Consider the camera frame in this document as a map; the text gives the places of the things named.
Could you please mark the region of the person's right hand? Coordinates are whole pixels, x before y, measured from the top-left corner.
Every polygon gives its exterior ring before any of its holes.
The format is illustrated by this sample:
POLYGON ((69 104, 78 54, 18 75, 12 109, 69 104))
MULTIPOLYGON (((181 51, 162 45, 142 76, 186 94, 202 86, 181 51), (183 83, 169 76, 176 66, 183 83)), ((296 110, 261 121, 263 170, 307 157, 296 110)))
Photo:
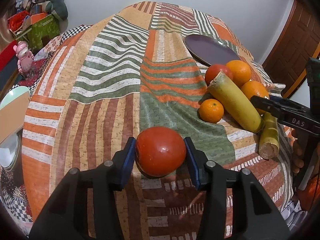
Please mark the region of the person's right hand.
POLYGON ((304 166, 304 161, 303 161, 303 155, 304 151, 303 148, 300 146, 300 140, 298 139, 298 133, 294 129, 291 132, 292 136, 295 138, 295 141, 293 142, 292 145, 292 172, 294 174, 298 174, 300 169, 304 166))

